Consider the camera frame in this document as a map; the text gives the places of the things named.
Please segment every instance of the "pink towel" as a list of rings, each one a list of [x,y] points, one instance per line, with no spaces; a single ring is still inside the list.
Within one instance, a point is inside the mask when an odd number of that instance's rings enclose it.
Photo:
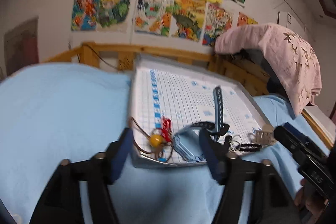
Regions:
[[[259,49],[283,85],[299,115],[322,88],[320,64],[310,44],[292,30],[268,23],[229,29],[216,40],[215,53]]]

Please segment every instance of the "light blue blanket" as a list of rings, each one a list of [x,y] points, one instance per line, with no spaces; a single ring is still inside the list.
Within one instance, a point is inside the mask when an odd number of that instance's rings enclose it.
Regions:
[[[60,160],[86,160],[104,151],[126,126],[130,78],[84,65],[30,67],[0,85],[0,198],[15,219],[28,223]],[[273,126],[290,122],[328,150],[302,116],[275,96],[255,98]],[[280,144],[245,157],[270,159],[294,197],[301,176]],[[92,223],[81,184],[86,223]],[[110,187],[120,223],[211,223],[223,187],[207,166],[136,169],[127,159]],[[246,223],[251,183],[245,185],[240,223]]]

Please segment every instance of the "metal clip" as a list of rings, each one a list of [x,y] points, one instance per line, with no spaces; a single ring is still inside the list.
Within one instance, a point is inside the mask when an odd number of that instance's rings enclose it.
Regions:
[[[274,138],[273,130],[273,126],[265,124],[262,127],[262,130],[254,131],[255,137],[253,139],[253,142],[261,145],[274,145],[277,140]]]

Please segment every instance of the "red charm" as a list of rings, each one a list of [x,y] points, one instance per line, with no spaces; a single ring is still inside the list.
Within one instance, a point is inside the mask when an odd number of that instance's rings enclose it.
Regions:
[[[161,124],[161,135],[169,143],[171,142],[171,120],[162,116]]]

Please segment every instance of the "black strap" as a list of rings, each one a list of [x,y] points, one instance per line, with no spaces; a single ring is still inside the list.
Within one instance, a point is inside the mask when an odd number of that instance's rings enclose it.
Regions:
[[[263,148],[262,145],[260,144],[254,144],[254,143],[245,143],[245,144],[241,144],[239,151],[243,151],[243,152],[256,152],[256,151],[260,151],[261,148]]]

